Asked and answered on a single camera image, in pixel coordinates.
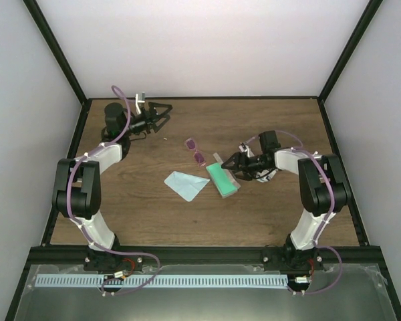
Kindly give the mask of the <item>grey hard glasses case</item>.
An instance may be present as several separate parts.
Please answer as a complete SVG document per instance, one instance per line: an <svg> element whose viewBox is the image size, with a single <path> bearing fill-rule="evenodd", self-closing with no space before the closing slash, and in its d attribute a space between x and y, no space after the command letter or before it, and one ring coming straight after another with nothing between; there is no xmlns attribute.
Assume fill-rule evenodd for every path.
<svg viewBox="0 0 401 321"><path fill-rule="evenodd" d="M213 157L215 159L215 163L206 167L207 173L209 174L209 177L211 178L221 197L230 197L231 195L237 193L241 186L229 170L221 168L223 160L219 154L214 153Z"/></svg>

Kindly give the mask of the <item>beige glasses case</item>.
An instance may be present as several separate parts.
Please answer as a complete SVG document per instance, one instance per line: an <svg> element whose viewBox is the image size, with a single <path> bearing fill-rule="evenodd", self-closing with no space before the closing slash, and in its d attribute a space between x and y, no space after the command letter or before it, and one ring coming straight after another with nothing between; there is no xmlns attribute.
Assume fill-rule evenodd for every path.
<svg viewBox="0 0 401 321"><path fill-rule="evenodd" d="M264 171L257 175L256 180L259 181L260 183L269 182L275 176L276 173L277 173L276 170Z"/></svg>

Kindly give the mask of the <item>pink transparent sunglasses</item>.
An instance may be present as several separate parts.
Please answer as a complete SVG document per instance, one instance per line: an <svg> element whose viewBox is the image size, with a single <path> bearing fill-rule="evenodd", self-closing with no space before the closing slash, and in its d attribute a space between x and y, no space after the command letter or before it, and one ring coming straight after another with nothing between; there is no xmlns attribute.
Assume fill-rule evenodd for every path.
<svg viewBox="0 0 401 321"><path fill-rule="evenodd" d="M189 151L193 152L193 158L196 164L200 167L204 167L206 165L206 160L201 151L197 148L194 139L193 138L186 139L184 145L187 147L187 149L189 149Z"/></svg>

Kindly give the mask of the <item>light blue cleaning cloth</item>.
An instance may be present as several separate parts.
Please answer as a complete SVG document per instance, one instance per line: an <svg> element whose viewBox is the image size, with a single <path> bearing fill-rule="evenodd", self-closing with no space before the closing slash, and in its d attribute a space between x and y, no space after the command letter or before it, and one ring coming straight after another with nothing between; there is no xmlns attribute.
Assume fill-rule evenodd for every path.
<svg viewBox="0 0 401 321"><path fill-rule="evenodd" d="M193 201L209 182L209 179L188 175L178 171L173 171L164 180L166 186L170 187L187 202Z"/></svg>

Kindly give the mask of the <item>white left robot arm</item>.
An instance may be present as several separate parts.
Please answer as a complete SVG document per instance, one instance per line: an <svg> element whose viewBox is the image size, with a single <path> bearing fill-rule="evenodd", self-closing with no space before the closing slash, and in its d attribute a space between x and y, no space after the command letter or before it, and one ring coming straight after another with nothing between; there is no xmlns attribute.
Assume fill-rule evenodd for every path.
<svg viewBox="0 0 401 321"><path fill-rule="evenodd" d="M108 270L118 269L123 253L116 249L118 239L106 225L100 206L101 174L126 158L132 135L157 133L170 120L172 105L150 102L148 109L113 102L104 108L105 127L99 145L78 158L63 158L56 168L52 206L82 232L88 246L101 251L100 263Z"/></svg>

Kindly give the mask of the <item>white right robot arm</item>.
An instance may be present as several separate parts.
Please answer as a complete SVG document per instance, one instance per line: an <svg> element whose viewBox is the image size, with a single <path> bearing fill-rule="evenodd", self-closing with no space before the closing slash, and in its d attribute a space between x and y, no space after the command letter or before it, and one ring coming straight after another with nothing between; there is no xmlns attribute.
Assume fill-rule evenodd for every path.
<svg viewBox="0 0 401 321"><path fill-rule="evenodd" d="M297 270L307 262L307 250L317 246L324 229L352 198L348 180L336 154L311 154L302 148L271 149L259 156L236 152L221 167L251 181L263 171L287 171L298 176L303 212L289 234L283 253L287 267Z"/></svg>

